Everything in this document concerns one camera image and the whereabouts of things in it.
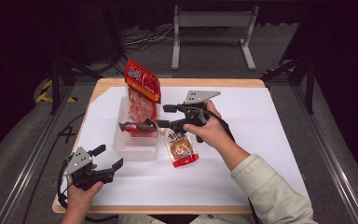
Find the red snack bag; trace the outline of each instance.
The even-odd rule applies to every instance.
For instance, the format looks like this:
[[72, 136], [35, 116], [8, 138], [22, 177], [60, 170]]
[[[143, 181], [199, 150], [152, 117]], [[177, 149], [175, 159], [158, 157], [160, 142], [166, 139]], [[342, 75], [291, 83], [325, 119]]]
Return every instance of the red snack bag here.
[[161, 102], [158, 78], [141, 65], [128, 60], [125, 81], [128, 85], [130, 117], [137, 122], [156, 121], [157, 104]]

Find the plastic container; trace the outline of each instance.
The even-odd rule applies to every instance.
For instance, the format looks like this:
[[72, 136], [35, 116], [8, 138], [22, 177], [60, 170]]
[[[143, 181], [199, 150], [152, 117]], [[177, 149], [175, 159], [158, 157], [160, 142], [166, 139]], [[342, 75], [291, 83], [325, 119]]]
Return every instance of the plastic container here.
[[125, 96], [121, 99], [118, 111], [113, 149], [124, 161], [153, 161], [158, 156], [159, 131], [147, 134], [122, 132], [119, 123], [131, 121], [129, 116], [129, 100]]

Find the person's right hand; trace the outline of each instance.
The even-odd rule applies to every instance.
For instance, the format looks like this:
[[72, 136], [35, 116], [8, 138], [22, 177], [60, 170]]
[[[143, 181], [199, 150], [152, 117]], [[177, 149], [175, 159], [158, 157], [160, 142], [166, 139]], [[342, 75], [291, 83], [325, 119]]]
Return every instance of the person's right hand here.
[[[211, 111], [217, 117], [222, 118], [221, 114], [216, 110], [211, 100], [207, 100], [204, 103], [208, 111]], [[217, 150], [219, 150], [219, 148], [227, 146], [228, 143], [233, 142], [226, 133], [223, 126], [220, 124], [219, 120], [217, 120], [213, 116], [209, 116], [207, 123], [202, 127], [198, 127], [192, 124], [185, 124], [183, 128], [185, 129], [185, 131], [201, 137], [206, 144], [216, 148]]]

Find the hand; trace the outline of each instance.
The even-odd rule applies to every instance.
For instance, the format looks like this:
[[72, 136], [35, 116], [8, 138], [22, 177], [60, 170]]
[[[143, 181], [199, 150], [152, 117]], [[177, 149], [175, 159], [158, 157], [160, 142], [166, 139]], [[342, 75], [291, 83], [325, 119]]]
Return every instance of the hand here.
[[78, 189], [74, 185], [68, 189], [68, 207], [66, 208], [63, 223], [83, 223], [87, 212], [90, 210], [92, 198], [103, 187], [103, 182], [95, 183], [88, 190]]
[[[208, 111], [211, 111], [217, 117], [222, 118], [221, 114], [216, 110], [211, 100], [206, 100], [204, 103]], [[192, 124], [185, 124], [183, 128], [185, 131], [201, 137], [206, 144], [216, 148], [217, 150], [226, 146], [228, 143], [233, 142], [220, 124], [219, 120], [213, 116], [210, 116], [207, 123], [202, 127], [198, 127]]]

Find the table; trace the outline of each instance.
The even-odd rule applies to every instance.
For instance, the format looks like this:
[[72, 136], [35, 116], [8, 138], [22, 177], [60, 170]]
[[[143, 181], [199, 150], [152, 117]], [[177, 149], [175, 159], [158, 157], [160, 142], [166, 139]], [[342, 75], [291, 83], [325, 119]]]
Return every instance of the table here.
[[[215, 97], [216, 99], [213, 99], [213, 101], [216, 103], [216, 106], [219, 106], [219, 111], [223, 114], [224, 119], [228, 124], [230, 125], [230, 130], [233, 132], [234, 137], [237, 136], [236, 140], [237, 142], [243, 146], [243, 141], [246, 140], [246, 148], [250, 152], [257, 152], [260, 156], [262, 156], [266, 161], [270, 162], [270, 164], [277, 169], [277, 171], [285, 177], [289, 184], [299, 193], [303, 194], [307, 198], [309, 198], [308, 193], [305, 189], [304, 182], [302, 180], [301, 174], [298, 171], [298, 168], [296, 166], [296, 160], [294, 159], [293, 153], [290, 149], [290, 146], [287, 142], [287, 139], [285, 137], [284, 131], [282, 129], [282, 125], [279, 122], [279, 117], [276, 113], [275, 107], [273, 106], [272, 100], [269, 96], [268, 89], [264, 87], [264, 83], [259, 79], [202, 79], [202, 78], [162, 78], [160, 80], [161, 89], [162, 89], [162, 103], [166, 104], [167, 101], [169, 101], [169, 94], [167, 90], [175, 90], [175, 91], [186, 91], [187, 89], [195, 90], [203, 90], [205, 88], [213, 88], [213, 89], [219, 89], [222, 90], [222, 94]], [[78, 144], [80, 144], [82, 147], [85, 147], [87, 150], [88, 146], [85, 146], [90, 141], [85, 140], [86, 136], [84, 136], [85, 132], [89, 132], [89, 123], [88, 120], [92, 118], [92, 113], [94, 113], [95, 106], [99, 104], [101, 101], [103, 102], [109, 102], [110, 100], [106, 101], [106, 94], [108, 94], [111, 91], [116, 92], [118, 88], [123, 87], [125, 85], [123, 79], [117, 79], [117, 78], [103, 78], [100, 79], [96, 85], [95, 91], [91, 96], [90, 99], [90, 105], [88, 112], [86, 114], [85, 119], [83, 120], [83, 123], [81, 125], [79, 135], [76, 139], [74, 150], [77, 148]], [[249, 108], [246, 110], [242, 110], [240, 113], [237, 113], [236, 116], [230, 116], [230, 109], [228, 107], [223, 107], [223, 104], [228, 104], [228, 102], [222, 98], [222, 97], [232, 97], [232, 94], [236, 91], [243, 91], [243, 92], [249, 92], [252, 94], [252, 92], [259, 92], [257, 94], [261, 94], [262, 100], [265, 101], [265, 104], [262, 104], [264, 106], [264, 110], [260, 110], [259, 107], [257, 107], [257, 102], [255, 101], [256, 97], [249, 96], [242, 96], [241, 102], [243, 104], [235, 104], [241, 105], [241, 108]], [[104, 110], [104, 117], [105, 115], [109, 116], [110, 111]], [[262, 119], [264, 121], [260, 122], [253, 122], [251, 124], [247, 125], [250, 128], [243, 128], [241, 126], [238, 126], [239, 123], [235, 122], [235, 120], [243, 119], [243, 115], [247, 116], [246, 122], [251, 120], [258, 120]], [[160, 113], [160, 118], [166, 119], [171, 118], [170, 115], [166, 115], [163, 112]], [[112, 139], [113, 136], [110, 136], [111, 133], [108, 133], [109, 135], [106, 139], [107, 141], [110, 141], [109, 139]], [[251, 138], [247, 139], [250, 135], [256, 134], [256, 135], [263, 135], [265, 137], [270, 138], [269, 141], [265, 141], [265, 139], [260, 138]], [[230, 181], [229, 177], [229, 170], [223, 163], [223, 160], [219, 158], [218, 153], [215, 152], [215, 150], [212, 150], [207, 145], [197, 145], [197, 142], [195, 140], [195, 136], [192, 135], [192, 140], [195, 144], [196, 150], [200, 154], [200, 159], [196, 162], [193, 162], [189, 164], [189, 166], [186, 166], [184, 168], [175, 169], [170, 164], [171, 161], [168, 161], [168, 153], [166, 153], [165, 148], [159, 148], [159, 155], [158, 159], [156, 161], [148, 161], [147, 165], [137, 163], [135, 164], [130, 162], [124, 162], [123, 167], [117, 171], [115, 174], [115, 178], [113, 183], [107, 184], [103, 187], [102, 191], [100, 191], [97, 196], [100, 197], [100, 199], [96, 199], [93, 202], [93, 205], [91, 206], [91, 209], [89, 210], [90, 213], [94, 214], [248, 214], [251, 213], [250, 206], [247, 202], [246, 197], [243, 195], [241, 190], [239, 188], [236, 189], [236, 184], [233, 183], [227, 183]], [[281, 145], [281, 148], [277, 148], [276, 153], [270, 153], [269, 150], [265, 150], [266, 147], [276, 147], [277, 145]], [[104, 152], [106, 153], [109, 151], [111, 146], [106, 146], [107, 150]], [[106, 159], [106, 155], [111, 154], [105, 154], [100, 155], [101, 158], [95, 157], [94, 162], [100, 165], [103, 165], [105, 163], [103, 160]], [[146, 167], [144, 174], [147, 175], [147, 178], [153, 179], [153, 183], [147, 182], [147, 178], [144, 178], [144, 183], [137, 184], [136, 181], [138, 181], [139, 178], [143, 178], [142, 174], [137, 174], [136, 178], [133, 177], [133, 173], [131, 173], [131, 169], [136, 168], [137, 166]], [[156, 171], [156, 167], [162, 167], [164, 169], [160, 169]], [[195, 186], [189, 186], [187, 188], [187, 191], [195, 190], [197, 193], [202, 194], [205, 191], [210, 191], [212, 193], [215, 193], [218, 195], [217, 197], [231, 197], [230, 200], [227, 200], [227, 202], [221, 202], [221, 204], [216, 205], [215, 203], [212, 204], [211, 202], [217, 202], [220, 203], [222, 201], [222, 198], [217, 199], [209, 199], [207, 197], [200, 197], [196, 200], [188, 199], [187, 197], [184, 197], [182, 202], [174, 202], [170, 204], [170, 199], [164, 201], [164, 197], [162, 199], [156, 199], [151, 200], [153, 202], [150, 202], [150, 200], [147, 198], [149, 195], [153, 195], [156, 192], [153, 192], [152, 189], [150, 189], [151, 186], [153, 186], [154, 183], [158, 186], [164, 185], [164, 178], [171, 178], [170, 176], [166, 176], [164, 172], [166, 170], [170, 170], [170, 175], [174, 174], [177, 175], [180, 172], [183, 171], [191, 171], [193, 174], [201, 173], [204, 174], [204, 170], [200, 171], [202, 167], [207, 166], [208, 169], [213, 169], [216, 178], [219, 178], [219, 180], [222, 180], [221, 182], [218, 182], [218, 185], [216, 188], [213, 188], [214, 184], [210, 184], [210, 188], [205, 188], [204, 186], [197, 188], [197, 185], [202, 185], [202, 182], [199, 182]], [[147, 174], [147, 169], [153, 170], [153, 176], [149, 176]], [[175, 192], [175, 186], [179, 186], [181, 181], [178, 181], [177, 183], [173, 185], [167, 185], [172, 188], [172, 191]], [[232, 188], [231, 190], [228, 190], [230, 192], [225, 192], [225, 188]], [[140, 192], [137, 191], [137, 189], [150, 189], [147, 194], [140, 194]], [[52, 209], [56, 213], [63, 213], [64, 209], [54, 200]]]

